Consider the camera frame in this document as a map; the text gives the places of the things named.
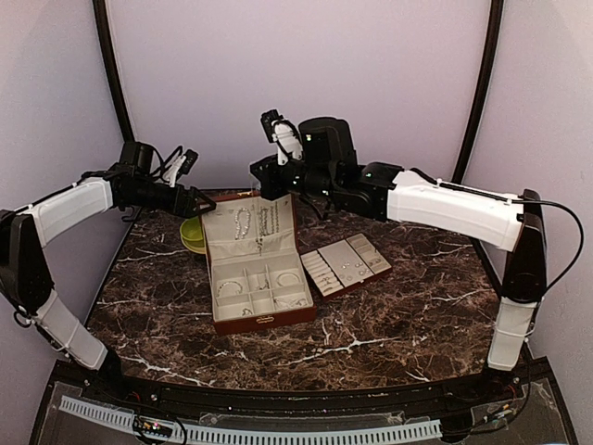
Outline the small red jewelry tray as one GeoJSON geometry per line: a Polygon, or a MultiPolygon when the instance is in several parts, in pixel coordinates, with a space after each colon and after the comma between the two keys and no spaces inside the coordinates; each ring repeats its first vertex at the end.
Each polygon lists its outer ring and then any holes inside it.
{"type": "Polygon", "coordinates": [[[310,280],[326,301],[370,283],[392,265],[364,235],[357,234],[300,256],[310,280]]]}

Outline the large red jewelry box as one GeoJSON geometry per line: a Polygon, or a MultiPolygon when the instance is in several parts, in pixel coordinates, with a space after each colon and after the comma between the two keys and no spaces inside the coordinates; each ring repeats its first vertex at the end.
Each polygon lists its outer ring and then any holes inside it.
{"type": "Polygon", "coordinates": [[[215,202],[201,222],[216,332],[313,321],[316,305],[298,254],[293,198],[266,200],[246,192],[215,202]]]}

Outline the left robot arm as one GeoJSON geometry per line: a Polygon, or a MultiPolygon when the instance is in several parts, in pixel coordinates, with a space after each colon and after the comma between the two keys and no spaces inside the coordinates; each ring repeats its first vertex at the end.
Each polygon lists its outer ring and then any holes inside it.
{"type": "Polygon", "coordinates": [[[95,390],[111,404],[131,396],[118,353],[93,335],[58,294],[49,245],[75,226],[109,210],[161,210],[185,219],[214,210],[215,202],[181,184],[198,160],[190,148],[162,158],[154,146],[123,145],[104,170],[84,172],[65,187],[16,210],[1,212],[1,294],[15,321],[34,327],[58,353],[95,375],[95,390]]]}

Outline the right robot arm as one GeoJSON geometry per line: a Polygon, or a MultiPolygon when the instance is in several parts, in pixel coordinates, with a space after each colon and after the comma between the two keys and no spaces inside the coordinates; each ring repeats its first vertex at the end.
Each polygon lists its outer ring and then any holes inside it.
{"type": "Polygon", "coordinates": [[[319,117],[294,125],[272,109],[260,122],[277,152],[251,164],[262,197],[288,193],[323,198],[379,222],[419,223],[465,235],[506,254],[487,370],[473,381],[473,394],[494,401],[509,385],[510,372],[529,337],[548,279],[543,207],[530,189],[520,195],[486,191],[434,178],[418,168],[358,162],[347,121],[319,117]]]}

